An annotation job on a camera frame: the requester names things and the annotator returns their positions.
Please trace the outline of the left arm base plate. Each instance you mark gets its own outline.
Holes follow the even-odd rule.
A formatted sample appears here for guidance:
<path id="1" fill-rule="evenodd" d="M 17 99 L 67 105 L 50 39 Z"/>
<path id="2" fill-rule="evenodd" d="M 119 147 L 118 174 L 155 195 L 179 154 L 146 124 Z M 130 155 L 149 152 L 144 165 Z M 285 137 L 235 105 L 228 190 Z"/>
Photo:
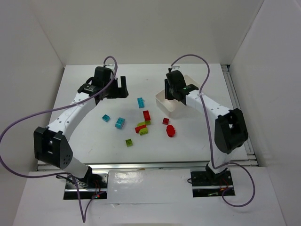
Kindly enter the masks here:
<path id="1" fill-rule="evenodd" d="M 92 185 L 84 184 L 83 182 L 80 182 L 78 179 L 76 179 L 76 182 L 78 183 L 80 198 L 82 200 L 90 200 L 93 196 L 95 196 L 96 200 L 107 199 L 109 173 L 100 173 L 99 176 L 102 180 L 97 180 L 96 182 L 93 182 Z M 71 176 L 57 175 L 56 178 L 65 182 L 63 199 L 76 200 L 78 198 L 77 189 Z"/>

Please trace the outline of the long red lego brick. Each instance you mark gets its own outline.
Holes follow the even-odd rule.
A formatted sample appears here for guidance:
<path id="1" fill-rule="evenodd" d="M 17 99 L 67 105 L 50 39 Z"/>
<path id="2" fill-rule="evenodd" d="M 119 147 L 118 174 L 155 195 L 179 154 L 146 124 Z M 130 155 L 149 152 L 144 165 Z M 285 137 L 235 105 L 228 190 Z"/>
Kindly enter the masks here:
<path id="1" fill-rule="evenodd" d="M 148 110 L 143 111 L 143 116 L 144 116 L 144 120 L 145 121 L 150 121 L 151 120 L 151 116 Z"/>

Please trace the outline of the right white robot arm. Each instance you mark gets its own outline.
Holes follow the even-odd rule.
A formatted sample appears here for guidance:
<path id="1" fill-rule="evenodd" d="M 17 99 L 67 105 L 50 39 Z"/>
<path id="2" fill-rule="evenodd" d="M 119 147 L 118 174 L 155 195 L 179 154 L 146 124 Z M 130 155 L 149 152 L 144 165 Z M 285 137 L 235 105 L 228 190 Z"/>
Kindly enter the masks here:
<path id="1" fill-rule="evenodd" d="M 232 152 L 249 138 L 242 111 L 215 102 L 201 93 L 197 86 L 186 84 L 183 74 L 171 68 L 165 79 L 165 99 L 181 102 L 204 115 L 210 148 L 206 177 L 217 180 L 227 170 Z"/>

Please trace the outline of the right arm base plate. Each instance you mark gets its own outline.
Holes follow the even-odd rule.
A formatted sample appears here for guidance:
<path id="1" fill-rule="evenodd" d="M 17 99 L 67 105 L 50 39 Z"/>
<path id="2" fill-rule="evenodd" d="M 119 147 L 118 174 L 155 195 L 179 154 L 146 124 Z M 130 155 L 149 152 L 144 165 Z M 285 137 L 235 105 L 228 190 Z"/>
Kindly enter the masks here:
<path id="1" fill-rule="evenodd" d="M 197 197 L 235 196 L 231 172 L 228 170 L 215 181 L 206 177 L 205 171 L 192 171 L 187 182 L 192 186 L 192 195 Z"/>

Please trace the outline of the long green lego brick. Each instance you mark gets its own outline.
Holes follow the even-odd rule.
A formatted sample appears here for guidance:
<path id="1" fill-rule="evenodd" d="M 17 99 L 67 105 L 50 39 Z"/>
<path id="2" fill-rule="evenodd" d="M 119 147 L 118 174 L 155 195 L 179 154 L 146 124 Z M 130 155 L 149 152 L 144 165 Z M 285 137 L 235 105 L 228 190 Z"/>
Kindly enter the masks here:
<path id="1" fill-rule="evenodd" d="M 143 125 L 146 125 L 146 126 L 147 126 L 147 125 L 150 125 L 150 124 L 151 124 L 151 121 L 144 121 L 144 122 L 138 123 L 137 126 L 138 126 L 138 127 L 143 126 Z"/>

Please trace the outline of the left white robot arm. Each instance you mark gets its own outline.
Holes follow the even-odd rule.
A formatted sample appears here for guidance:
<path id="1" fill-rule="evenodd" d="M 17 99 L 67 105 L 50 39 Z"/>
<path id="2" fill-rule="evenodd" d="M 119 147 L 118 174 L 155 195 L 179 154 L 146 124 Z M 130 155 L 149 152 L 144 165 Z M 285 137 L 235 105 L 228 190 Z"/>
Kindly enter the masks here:
<path id="1" fill-rule="evenodd" d="M 115 70 L 108 66 L 96 67 L 94 76 L 78 89 L 71 107 L 45 128 L 37 127 L 33 133 L 35 158 L 72 174 L 87 187 L 94 187 L 102 177 L 74 157 L 69 140 L 80 122 L 100 101 L 128 97 L 126 77 L 116 78 L 114 73 Z"/>

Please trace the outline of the red round lego piece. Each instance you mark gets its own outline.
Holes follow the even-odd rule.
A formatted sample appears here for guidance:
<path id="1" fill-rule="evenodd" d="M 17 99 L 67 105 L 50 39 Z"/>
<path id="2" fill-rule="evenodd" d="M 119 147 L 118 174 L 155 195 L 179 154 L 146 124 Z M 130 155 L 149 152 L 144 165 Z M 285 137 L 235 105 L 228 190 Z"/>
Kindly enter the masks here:
<path id="1" fill-rule="evenodd" d="M 166 127 L 166 133 L 169 137 L 174 137 L 176 134 L 176 130 L 174 128 L 174 126 L 172 125 L 167 125 Z"/>

